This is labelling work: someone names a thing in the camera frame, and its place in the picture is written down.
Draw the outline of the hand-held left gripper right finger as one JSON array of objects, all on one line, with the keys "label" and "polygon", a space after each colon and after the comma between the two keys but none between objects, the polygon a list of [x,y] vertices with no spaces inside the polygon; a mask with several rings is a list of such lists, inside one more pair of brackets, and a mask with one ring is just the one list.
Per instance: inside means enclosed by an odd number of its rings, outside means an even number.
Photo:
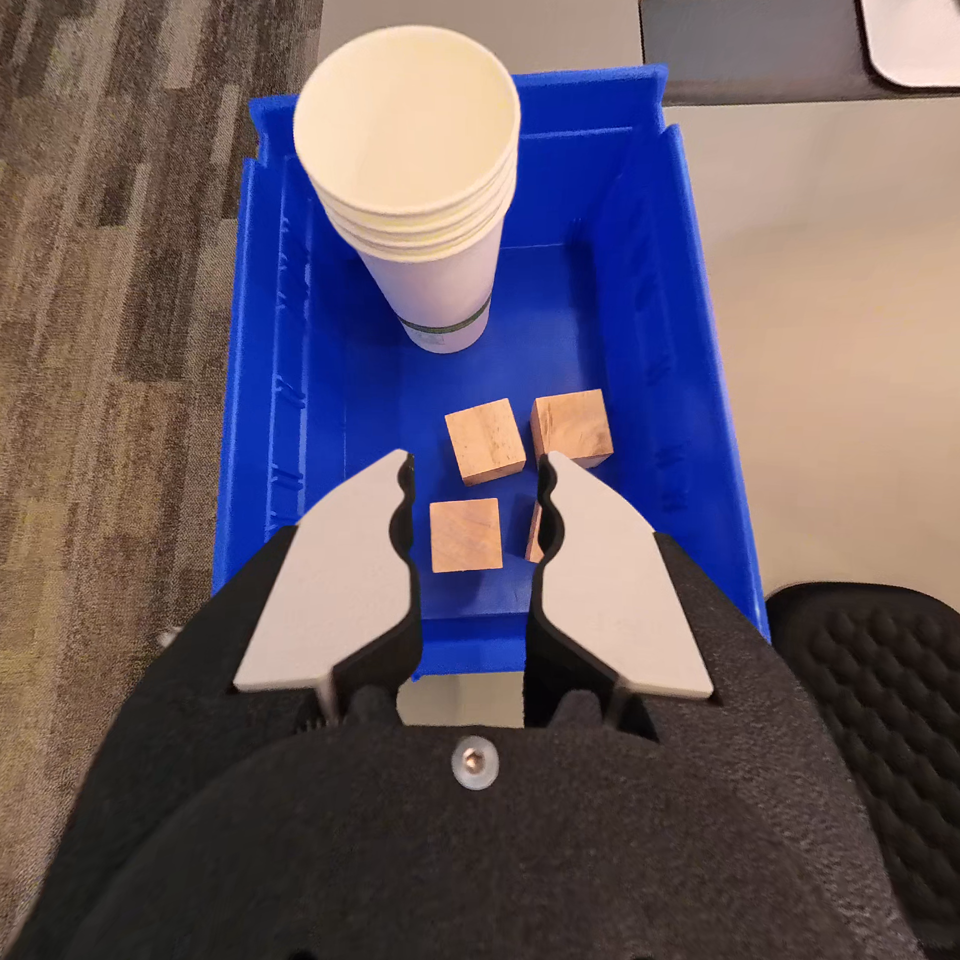
[{"label": "hand-held left gripper right finger", "polygon": [[601,721],[650,727],[643,699],[708,702],[705,664],[650,522],[567,455],[540,456],[525,630],[525,725],[591,694]]}]

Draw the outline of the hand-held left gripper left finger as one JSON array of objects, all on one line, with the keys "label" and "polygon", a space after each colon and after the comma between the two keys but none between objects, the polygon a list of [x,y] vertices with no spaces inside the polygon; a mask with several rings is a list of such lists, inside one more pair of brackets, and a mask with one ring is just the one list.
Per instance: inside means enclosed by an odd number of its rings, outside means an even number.
[{"label": "hand-held left gripper left finger", "polygon": [[395,449],[306,511],[234,675],[236,690],[310,690],[327,724],[345,719],[361,689],[398,695],[423,656],[415,496],[414,458]]}]

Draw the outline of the blue plastic bin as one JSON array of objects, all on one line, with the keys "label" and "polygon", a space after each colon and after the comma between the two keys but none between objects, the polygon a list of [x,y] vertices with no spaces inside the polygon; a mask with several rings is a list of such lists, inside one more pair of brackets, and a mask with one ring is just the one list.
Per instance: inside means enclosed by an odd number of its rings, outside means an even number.
[{"label": "blue plastic bin", "polygon": [[[217,593],[284,525],[384,454],[414,456],[418,676],[521,671],[536,468],[467,488],[446,415],[508,399],[532,458],[535,399],[600,389],[614,452],[595,474],[671,536],[762,636],[762,577],[665,66],[515,76],[516,190],[486,330],[408,338],[322,209],[295,95],[251,100],[213,551]],[[429,505],[496,498],[503,567],[434,573]]]}]

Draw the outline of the black quilted wrist rest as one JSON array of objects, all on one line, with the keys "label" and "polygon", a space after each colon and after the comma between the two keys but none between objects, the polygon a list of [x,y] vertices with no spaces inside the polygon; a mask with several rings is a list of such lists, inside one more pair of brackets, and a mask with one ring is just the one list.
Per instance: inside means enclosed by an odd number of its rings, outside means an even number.
[{"label": "black quilted wrist rest", "polygon": [[927,958],[958,958],[959,614],[864,582],[787,586],[771,641],[814,700]]}]

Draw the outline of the instruction board on stand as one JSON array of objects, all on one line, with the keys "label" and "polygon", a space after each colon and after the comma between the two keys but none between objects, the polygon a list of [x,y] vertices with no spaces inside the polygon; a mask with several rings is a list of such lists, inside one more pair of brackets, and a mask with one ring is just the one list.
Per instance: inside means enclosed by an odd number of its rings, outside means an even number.
[{"label": "instruction board on stand", "polygon": [[908,90],[959,89],[957,1],[860,1],[870,65]]}]

